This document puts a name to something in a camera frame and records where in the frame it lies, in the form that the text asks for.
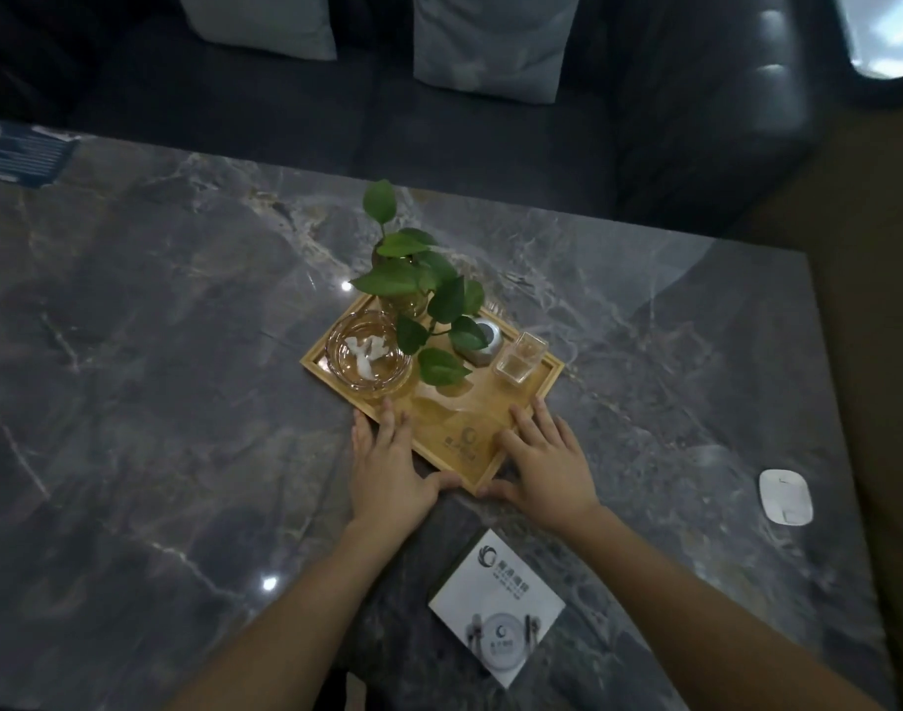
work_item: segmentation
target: glass ashtray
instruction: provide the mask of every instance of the glass ashtray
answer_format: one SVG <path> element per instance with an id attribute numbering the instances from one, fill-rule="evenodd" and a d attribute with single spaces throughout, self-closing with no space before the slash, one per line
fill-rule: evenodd
<path id="1" fill-rule="evenodd" d="M 375 344 L 383 340 L 385 354 L 369 358 Z M 360 363 L 350 345 L 357 346 L 369 359 L 372 379 L 360 372 Z M 326 340 L 326 363 L 333 375 L 357 394 L 379 396 L 394 392 L 408 379 L 412 359 L 398 348 L 395 322 L 379 310 L 366 309 L 343 317 Z"/>
<path id="2" fill-rule="evenodd" d="M 547 343 L 533 334 L 523 332 L 507 347 L 494 365 L 494 373 L 511 384 L 521 385 L 530 372 L 537 369 L 547 354 Z"/>

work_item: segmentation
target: forearm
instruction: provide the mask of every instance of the forearm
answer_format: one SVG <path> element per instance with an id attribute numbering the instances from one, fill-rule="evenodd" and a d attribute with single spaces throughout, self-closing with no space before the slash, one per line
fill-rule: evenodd
<path id="1" fill-rule="evenodd" d="M 879 708 L 609 510 L 563 537 L 623 605 L 693 709 Z"/>
<path id="2" fill-rule="evenodd" d="M 363 596 L 396 548 L 351 524 L 336 549 L 218 651 L 167 711 L 312 708 Z"/>

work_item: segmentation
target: person's left hand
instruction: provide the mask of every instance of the person's left hand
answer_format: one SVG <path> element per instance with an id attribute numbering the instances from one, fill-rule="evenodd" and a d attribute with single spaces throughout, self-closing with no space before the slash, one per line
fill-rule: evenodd
<path id="1" fill-rule="evenodd" d="M 397 549 L 418 527 L 444 489 L 461 485 L 453 471 L 421 478 L 411 465 L 411 418 L 403 412 L 398 427 L 392 401 L 382 403 L 379 433 L 353 413 L 353 523 L 363 533 Z"/>

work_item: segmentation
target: hand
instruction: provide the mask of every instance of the hand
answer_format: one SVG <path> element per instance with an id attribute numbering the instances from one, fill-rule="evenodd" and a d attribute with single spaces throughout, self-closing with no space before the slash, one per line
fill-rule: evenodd
<path id="1" fill-rule="evenodd" d="M 411 418 L 402 414 L 395 426 L 390 399 L 382 403 L 377 437 L 365 414 L 353 414 L 353 524 L 395 551 L 438 501 L 438 493 L 461 485 L 453 471 L 421 478 L 411 465 Z"/>
<path id="2" fill-rule="evenodd" d="M 516 404 L 510 411 L 520 436 L 504 430 L 497 441 L 516 463 L 520 481 L 496 478 L 479 489 L 478 496 L 511 502 L 531 521 L 563 536 L 600 508 L 586 457 L 573 430 L 561 418 L 554 421 L 540 397 L 534 399 L 536 423 Z"/>

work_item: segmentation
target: green plant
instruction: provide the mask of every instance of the green plant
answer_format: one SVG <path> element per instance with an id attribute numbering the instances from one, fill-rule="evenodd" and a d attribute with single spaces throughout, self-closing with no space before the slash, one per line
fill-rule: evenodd
<path id="1" fill-rule="evenodd" d="M 458 274 L 451 262 L 432 249 L 435 239 L 428 232 L 410 226 L 386 232 L 386 225 L 396 214 L 395 191 L 387 180 L 374 182 L 366 189 L 362 206 L 382 230 L 375 252 L 384 262 L 352 279 L 352 285 L 376 297 L 432 294 L 428 308 L 432 321 L 428 327 L 398 315 L 395 322 L 398 346 L 407 355 L 418 354 L 419 373 L 426 384 L 443 387 L 461 381 L 471 370 L 457 356 L 426 345 L 433 336 L 448 334 L 456 349 L 476 350 L 487 346 L 481 328 L 471 318 L 484 303 L 481 282 Z M 435 332 L 439 324 L 448 328 Z"/>

